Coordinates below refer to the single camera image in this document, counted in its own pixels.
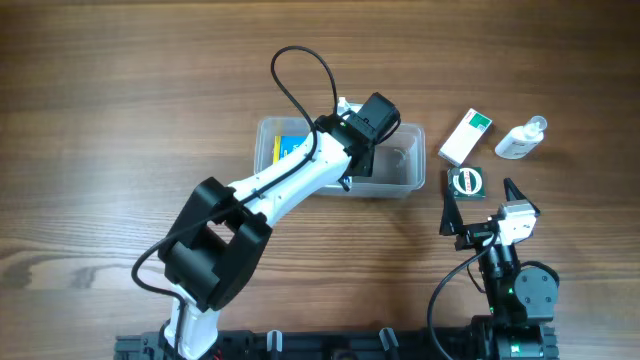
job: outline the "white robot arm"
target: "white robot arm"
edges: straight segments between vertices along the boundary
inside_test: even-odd
[[[311,157],[313,133],[259,174],[227,187],[210,178],[196,188],[170,231],[180,235],[170,235],[174,239],[158,251],[173,292],[184,301],[181,308],[174,300],[164,329],[167,342],[179,344],[180,356],[199,359],[215,343],[220,310],[249,281],[273,226],[321,187],[345,176],[371,176],[375,145],[388,138],[394,123],[397,128],[395,106],[376,93],[358,113],[318,118]],[[225,223],[232,240],[222,241],[203,218]]]
[[[318,132],[317,139],[318,144],[312,160],[262,196],[245,205],[252,213],[263,214],[270,227],[273,227],[302,200],[321,187],[335,183],[347,171],[351,156],[344,151],[344,146],[327,133]],[[302,145],[276,164],[247,179],[232,182],[229,187],[236,190],[234,197],[242,200],[286,173],[303,160],[311,146],[312,135],[309,134]],[[220,311],[214,311],[211,308],[204,312],[200,311],[196,300],[180,285],[174,284],[173,291],[179,293],[186,301],[186,308],[182,310],[185,314],[181,326],[182,340],[179,353],[188,360],[199,359],[216,342]],[[174,300],[171,321],[164,330],[164,336],[169,344],[175,341],[180,317],[179,306],[180,302]]]

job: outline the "white bottle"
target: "white bottle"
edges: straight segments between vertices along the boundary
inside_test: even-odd
[[[496,154],[505,159],[520,159],[544,139],[547,120],[534,116],[524,126],[514,127],[496,146]]]

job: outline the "clear plastic container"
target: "clear plastic container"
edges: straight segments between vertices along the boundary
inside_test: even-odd
[[[276,136],[306,136],[309,126],[304,118],[268,117],[258,126],[255,174],[273,164]],[[317,195],[401,198],[420,189],[425,182],[426,148],[424,129],[402,123],[384,143],[376,146],[373,176],[353,177],[351,191],[337,182],[315,192]]]

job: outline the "green label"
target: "green label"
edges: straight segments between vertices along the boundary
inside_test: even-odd
[[[491,120],[487,119],[481,114],[473,115],[473,117],[471,118],[471,121],[469,121],[469,125],[473,126],[474,128],[480,131],[485,131],[490,124],[491,124]]]

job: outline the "wooden table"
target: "wooden table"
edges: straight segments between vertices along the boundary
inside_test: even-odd
[[[427,183],[404,200],[306,200],[220,328],[423,326],[434,287],[470,255],[438,235],[449,164],[436,154],[473,107],[494,126],[468,158],[488,196],[462,204],[465,219],[495,212],[513,178],[544,212],[519,255],[562,277],[562,358],[637,356],[637,3],[24,3],[0,8],[0,358],[110,359],[116,335],[160,327],[170,299],[138,289],[130,268],[200,181],[252,174],[261,119],[298,116],[269,73],[291,44],[324,56],[339,95],[379,91],[424,127]],[[315,60],[288,54],[278,71],[312,115],[330,111]],[[498,158],[535,114],[549,120],[541,146]],[[142,275],[167,284],[155,258]],[[459,275],[435,321],[487,312]]]

